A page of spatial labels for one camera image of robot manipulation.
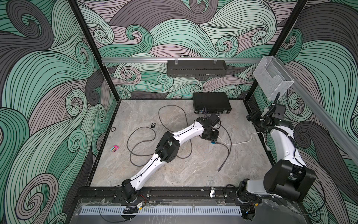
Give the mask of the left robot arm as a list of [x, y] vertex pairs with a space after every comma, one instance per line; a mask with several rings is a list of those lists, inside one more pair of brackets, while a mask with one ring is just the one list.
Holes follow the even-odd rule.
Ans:
[[197, 118], [192, 125], [180, 131], [164, 133], [156, 146], [155, 153], [144, 167], [134, 176], [122, 182], [122, 197], [126, 202], [133, 202], [137, 198], [146, 181], [159, 168], [166, 163], [173, 161], [178, 154], [180, 146], [194, 137], [201, 137], [204, 140], [216, 142], [219, 131], [214, 127], [220, 124], [218, 115], [212, 114], [206, 117]]

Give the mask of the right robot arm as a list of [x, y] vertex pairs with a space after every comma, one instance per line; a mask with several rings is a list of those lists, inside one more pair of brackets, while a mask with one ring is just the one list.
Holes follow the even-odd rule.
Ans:
[[247, 116], [256, 127], [267, 130], [274, 141], [277, 163], [261, 180], [241, 181], [238, 195], [277, 197], [301, 202], [316, 180], [315, 172], [308, 168], [298, 152], [293, 126], [285, 120], [286, 107], [272, 103], [263, 113]]

